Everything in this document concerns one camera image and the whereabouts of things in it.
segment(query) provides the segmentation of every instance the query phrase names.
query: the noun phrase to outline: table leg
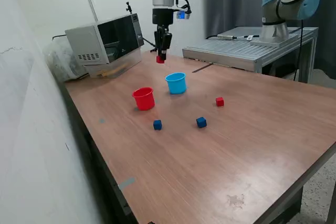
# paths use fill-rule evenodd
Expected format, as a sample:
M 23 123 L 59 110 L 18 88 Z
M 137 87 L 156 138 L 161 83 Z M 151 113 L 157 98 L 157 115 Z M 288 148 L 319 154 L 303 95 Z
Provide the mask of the table leg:
M 303 188 L 301 188 L 293 197 L 283 213 L 281 213 L 270 224 L 280 224 L 289 222 L 296 214 L 301 211 Z
M 302 46 L 301 57 L 299 62 L 299 81 L 309 83 L 314 70 L 315 52 L 317 40 L 313 39 L 311 42 Z
M 327 224 L 336 224 L 336 185 L 334 188 L 334 193 L 332 194 Z

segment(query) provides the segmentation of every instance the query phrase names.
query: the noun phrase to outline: blue cube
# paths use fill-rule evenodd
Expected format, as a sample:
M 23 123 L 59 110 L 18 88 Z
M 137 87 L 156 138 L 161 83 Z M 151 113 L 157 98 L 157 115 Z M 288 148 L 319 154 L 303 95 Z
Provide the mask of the blue cube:
M 205 120 L 205 118 L 198 118 L 198 119 L 196 119 L 196 122 L 197 122 L 197 126 L 199 128 L 206 127 L 206 120 Z
M 156 131 L 160 131 L 162 129 L 162 122 L 161 120 L 155 120 L 153 123 L 154 129 Z

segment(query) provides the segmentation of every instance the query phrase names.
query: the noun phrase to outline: black cable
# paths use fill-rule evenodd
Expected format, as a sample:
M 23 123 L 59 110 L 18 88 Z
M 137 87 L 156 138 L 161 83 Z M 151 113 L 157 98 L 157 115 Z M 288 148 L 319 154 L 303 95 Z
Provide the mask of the black cable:
M 146 42 L 147 42 L 148 44 L 150 44 L 151 46 L 156 47 L 156 45 L 153 44 L 153 43 L 151 43 L 149 40 L 146 40 L 144 37 L 142 37 L 142 38 L 143 38 L 144 41 L 146 41 Z
M 54 40 L 55 38 L 58 38 L 58 37 L 64 37 L 64 36 L 67 36 L 66 34 L 63 34 L 63 35 L 56 35 L 56 36 L 53 36 L 52 40 Z
M 299 69 L 299 64 L 300 64 L 300 58 L 301 58 L 301 50 L 302 50 L 302 38 L 303 38 L 303 20 L 301 20 L 301 39 L 300 39 L 300 49 L 299 49 L 299 57 L 298 57 L 298 60 L 296 62 L 296 65 L 295 65 L 295 75 L 294 75 L 294 81 L 296 79 L 296 75 L 298 73 L 298 69 Z
M 244 36 L 233 36 L 232 39 L 238 39 L 238 38 L 248 38 L 250 35 L 244 35 Z M 214 37 L 218 37 L 218 35 L 211 35 L 211 36 L 208 36 L 206 37 L 205 39 L 210 39 L 210 38 L 214 38 Z M 253 35 L 253 38 L 259 38 L 260 36 L 259 35 Z
M 210 36 L 206 37 L 205 39 L 210 39 L 210 38 L 214 38 L 214 37 L 217 37 L 217 35 L 210 35 Z

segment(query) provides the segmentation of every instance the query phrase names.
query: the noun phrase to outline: red cube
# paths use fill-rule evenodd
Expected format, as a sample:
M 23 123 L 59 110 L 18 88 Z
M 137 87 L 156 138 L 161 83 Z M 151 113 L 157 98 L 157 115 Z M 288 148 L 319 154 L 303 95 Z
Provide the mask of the red cube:
M 216 98 L 216 104 L 217 104 L 217 107 L 223 107 L 224 106 L 224 99 L 223 99 L 223 97 Z

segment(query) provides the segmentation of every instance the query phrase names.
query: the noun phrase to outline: wooden table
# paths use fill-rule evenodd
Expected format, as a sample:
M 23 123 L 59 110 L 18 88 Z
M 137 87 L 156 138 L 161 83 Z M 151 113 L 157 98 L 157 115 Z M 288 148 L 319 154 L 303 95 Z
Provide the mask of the wooden table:
M 193 73 L 205 65 L 148 53 L 117 79 L 67 84 L 141 224 L 270 223 L 335 153 L 336 90 L 216 65 Z M 170 95 L 177 71 L 188 90 Z M 156 106 L 140 112 L 131 94 L 146 86 Z

